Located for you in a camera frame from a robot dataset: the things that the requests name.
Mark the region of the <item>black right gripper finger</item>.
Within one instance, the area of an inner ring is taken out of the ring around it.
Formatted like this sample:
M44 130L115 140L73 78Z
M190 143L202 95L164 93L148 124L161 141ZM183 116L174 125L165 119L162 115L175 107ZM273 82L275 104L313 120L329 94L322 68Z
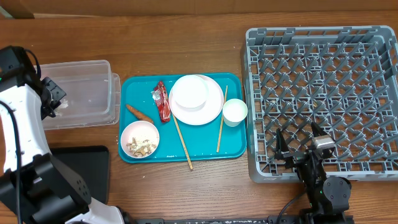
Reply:
M284 139L282 131L276 130L276 147L274 157L277 160L285 160L285 156L289 153L289 147Z
M311 129L314 137L319 137L319 136L327 136L328 133L326 133L316 122L312 121L311 122Z

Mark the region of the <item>orange carrot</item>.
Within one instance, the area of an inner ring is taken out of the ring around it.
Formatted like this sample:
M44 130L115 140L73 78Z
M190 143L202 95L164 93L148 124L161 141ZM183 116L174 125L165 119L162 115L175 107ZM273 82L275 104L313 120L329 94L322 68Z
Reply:
M134 107L132 107L131 105L126 105L126 108L128 109L128 111L130 111L138 120L140 121L147 121L151 124L154 124L154 121L149 118L147 115L145 115L144 113L140 112L139 110L135 109Z

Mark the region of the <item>pink bowl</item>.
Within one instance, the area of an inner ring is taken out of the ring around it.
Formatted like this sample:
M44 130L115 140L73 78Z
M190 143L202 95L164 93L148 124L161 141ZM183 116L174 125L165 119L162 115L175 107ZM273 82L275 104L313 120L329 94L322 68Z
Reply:
M155 153L160 134L152 123L135 121L124 128L119 143L128 158L142 160Z

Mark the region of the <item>red snack wrapper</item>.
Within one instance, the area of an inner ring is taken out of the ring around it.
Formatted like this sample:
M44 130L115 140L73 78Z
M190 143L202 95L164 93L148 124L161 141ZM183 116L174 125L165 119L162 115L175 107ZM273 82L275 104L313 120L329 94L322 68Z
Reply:
M161 122L168 123L170 121L171 110L167 90L163 81L157 83L151 94L158 109Z

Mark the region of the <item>foil ball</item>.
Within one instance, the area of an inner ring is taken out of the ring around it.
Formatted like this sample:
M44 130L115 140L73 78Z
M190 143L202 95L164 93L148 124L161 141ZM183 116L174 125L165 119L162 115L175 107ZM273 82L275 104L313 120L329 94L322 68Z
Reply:
M68 101L62 99L61 104L55 109L55 115L62 116L66 108L68 108Z

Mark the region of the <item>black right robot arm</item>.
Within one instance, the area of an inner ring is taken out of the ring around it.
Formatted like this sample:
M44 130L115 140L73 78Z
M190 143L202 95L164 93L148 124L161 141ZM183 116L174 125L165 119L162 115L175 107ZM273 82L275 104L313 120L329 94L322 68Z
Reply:
M349 209L351 182L344 177L327 177L322 162L333 155L335 140L321 127L311 123L312 143L304 152L291 152L282 131L276 131L274 157L285 161L285 167L295 168L305 190L288 202L279 212L276 223L353 223L353 217L345 216ZM301 209L297 216L284 212L301 196L307 195L310 208Z

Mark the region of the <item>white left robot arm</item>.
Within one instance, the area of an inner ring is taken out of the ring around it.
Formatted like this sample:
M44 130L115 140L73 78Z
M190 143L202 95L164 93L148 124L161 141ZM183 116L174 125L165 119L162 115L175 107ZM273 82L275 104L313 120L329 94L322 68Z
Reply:
M134 223L119 207L93 198L77 172L53 156L42 121L66 93L41 77L28 49L1 49L1 123L6 145L1 202L18 223Z

